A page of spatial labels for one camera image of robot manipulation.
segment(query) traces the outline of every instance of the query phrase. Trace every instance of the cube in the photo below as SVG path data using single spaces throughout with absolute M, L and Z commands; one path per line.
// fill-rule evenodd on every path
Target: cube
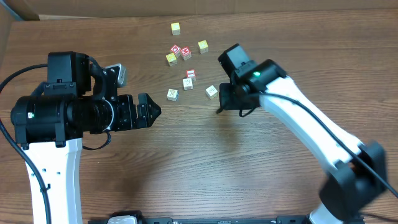
M 177 58 L 175 57 L 174 53 L 166 55 L 167 61 L 169 62 L 170 66 L 177 64 Z
M 206 89 L 206 95 L 210 98 L 213 99 L 214 97 L 218 96 L 218 91 L 214 86 L 211 86 Z
M 195 72 L 195 69 L 187 70 L 187 78 L 191 78 L 192 81 L 196 81 L 197 80 L 197 73 Z
M 175 23 L 172 24 L 172 33 L 173 33 L 173 35 L 180 35 L 181 34 L 180 23 L 179 22 L 175 22 Z
M 192 84 L 192 79 L 191 78 L 184 78 L 182 80 L 182 84 L 184 85 L 184 90 L 193 89 L 193 84 Z
M 175 57 L 178 58 L 181 55 L 181 47 L 174 44 L 174 46 L 170 49 L 171 53 L 175 54 Z
M 188 47 L 184 47 L 183 49 L 181 49 L 181 54 L 184 60 L 188 60 L 192 57 L 191 51 Z
M 169 89 L 169 92 L 167 92 L 167 99 L 171 100 L 171 101 L 177 101 L 178 100 L 178 90 Z
M 209 46 L 207 45 L 207 41 L 203 40 L 201 42 L 198 42 L 200 53 L 206 53 L 209 51 Z

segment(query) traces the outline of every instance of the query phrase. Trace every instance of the cardboard box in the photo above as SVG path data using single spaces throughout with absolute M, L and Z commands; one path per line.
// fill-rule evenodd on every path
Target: cardboard box
M 132 17 L 397 8 L 398 0 L 5 0 L 24 16 Z
M 0 4 L 0 67 L 6 51 L 11 24 L 14 21 L 13 16 Z

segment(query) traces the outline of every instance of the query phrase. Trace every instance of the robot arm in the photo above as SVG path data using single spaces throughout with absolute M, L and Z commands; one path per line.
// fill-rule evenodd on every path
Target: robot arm
M 362 145 L 362 142 L 357 137 L 341 129 L 323 114 L 301 93 L 290 77 L 275 79 L 267 85 L 266 92 L 288 96 L 303 103 L 306 107 L 311 109 L 351 151 L 355 154 L 361 152 L 358 146 Z M 268 95 L 260 95 L 259 102 L 267 112 L 270 112 L 281 120 L 304 143 L 315 158 L 318 159 L 320 166 L 326 173 L 336 170 L 335 164 L 338 161 L 346 163 L 352 160 L 351 156 L 301 107 L 284 99 Z
M 239 44 L 226 50 L 218 61 L 231 80 L 220 85 L 218 113 L 240 110 L 239 115 L 246 116 L 242 115 L 242 110 L 252 112 L 256 107 L 263 107 L 308 147 L 326 172 L 328 180 L 320 190 L 323 203 L 309 215 L 310 223 L 350 221 L 361 208 L 385 191 L 385 186 L 360 163 L 365 162 L 386 180 L 383 148 L 378 143 L 365 146 L 357 137 L 337 126 L 301 93 L 278 64 L 266 60 L 258 65 Z
M 110 131 L 151 127 L 161 108 L 147 93 L 139 94 L 137 107 L 131 95 L 118 95 L 127 80 L 121 64 L 102 68 L 85 54 L 57 52 L 49 54 L 47 66 L 47 82 L 17 101 L 11 121 L 25 161 L 33 163 L 26 162 L 34 223 L 81 224 L 80 155 L 83 148 L 94 150 L 82 145 L 83 133 L 106 133 L 105 146 Z M 95 79 L 93 95 L 85 96 L 90 76 Z

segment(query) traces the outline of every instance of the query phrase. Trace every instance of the black base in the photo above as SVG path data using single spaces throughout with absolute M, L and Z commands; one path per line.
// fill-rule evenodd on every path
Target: black base
M 140 211 L 118 212 L 111 217 L 132 215 L 137 218 L 137 224 L 311 224 L 306 215 L 278 216 L 276 218 L 144 218 Z M 108 224 L 107 220 L 89 221 L 88 224 Z M 345 224 L 365 224 L 362 217 L 355 218 Z

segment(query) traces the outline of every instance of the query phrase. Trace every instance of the wood grain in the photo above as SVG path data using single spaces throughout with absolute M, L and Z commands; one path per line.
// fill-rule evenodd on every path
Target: wood grain
M 218 100 L 209 100 L 205 88 L 228 81 L 217 57 L 239 42 L 258 62 L 274 59 L 333 121 L 386 148 L 389 181 L 398 187 L 397 20 L 398 10 L 363 10 L 18 22 L 0 78 L 45 63 L 49 52 L 74 50 L 102 66 L 122 63 L 129 83 L 119 94 L 136 99 L 146 92 L 162 107 L 153 127 L 113 133 L 107 148 L 83 152 L 85 221 L 118 210 L 173 218 L 306 214 L 318 205 L 325 180 L 318 162 L 262 110 L 247 118 L 215 115 Z M 171 35 L 172 22 L 181 24 L 181 35 Z M 210 49 L 203 55 L 201 40 Z M 193 57 L 169 67 L 165 55 L 173 44 L 189 46 Z M 183 91 L 188 68 L 198 78 L 193 90 Z M 11 133 L 16 100 L 45 79 L 45 70 L 34 70 L 2 92 L 0 118 Z M 178 102 L 166 100 L 169 88 L 180 90 Z M 86 134 L 84 144 L 104 140 Z M 2 136 L 0 148 L 0 223 L 31 223 L 25 165 Z M 385 193 L 366 211 L 398 218 L 397 206 Z

